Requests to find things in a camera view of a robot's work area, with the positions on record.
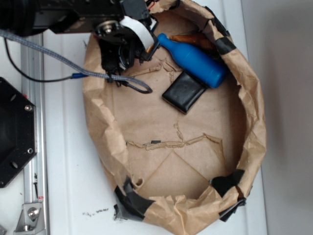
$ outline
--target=metal bracket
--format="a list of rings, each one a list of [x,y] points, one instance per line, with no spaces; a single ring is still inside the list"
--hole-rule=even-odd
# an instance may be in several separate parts
[[[0,235],[5,235],[6,230],[0,225]]]
[[[35,235],[45,229],[45,217],[42,203],[27,203],[22,206],[22,213],[14,235]]]

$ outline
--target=black cable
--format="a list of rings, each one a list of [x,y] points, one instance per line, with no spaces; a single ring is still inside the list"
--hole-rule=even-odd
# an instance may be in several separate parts
[[[6,54],[12,64],[12,66],[22,75],[24,76],[25,78],[31,80],[31,81],[34,81],[34,82],[42,82],[42,83],[47,83],[47,82],[61,82],[61,81],[65,81],[65,80],[68,80],[68,79],[71,79],[72,76],[69,76],[69,77],[64,77],[64,78],[60,78],[60,79],[54,79],[54,80],[38,80],[38,79],[35,79],[35,78],[32,78],[30,76],[28,76],[27,74],[25,74],[22,70],[20,70],[17,65],[14,63],[12,57],[11,57],[11,54],[10,54],[10,50],[9,50],[9,46],[8,46],[8,42],[7,42],[7,39],[4,38],[4,44],[5,44],[5,50],[6,50]]]

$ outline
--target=orange object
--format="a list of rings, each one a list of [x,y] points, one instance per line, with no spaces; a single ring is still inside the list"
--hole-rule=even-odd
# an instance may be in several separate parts
[[[179,43],[188,43],[208,52],[215,52],[216,47],[203,33],[195,33],[192,35],[172,35],[170,39]]]

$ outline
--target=black octagonal plate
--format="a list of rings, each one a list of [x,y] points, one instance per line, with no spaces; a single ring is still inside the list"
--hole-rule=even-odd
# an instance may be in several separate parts
[[[36,154],[35,106],[0,77],[0,188]]]

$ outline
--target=gray wall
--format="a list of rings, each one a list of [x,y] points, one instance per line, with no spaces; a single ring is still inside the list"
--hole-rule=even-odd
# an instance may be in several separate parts
[[[313,1],[242,0],[249,60],[263,86],[269,235],[313,233]]]

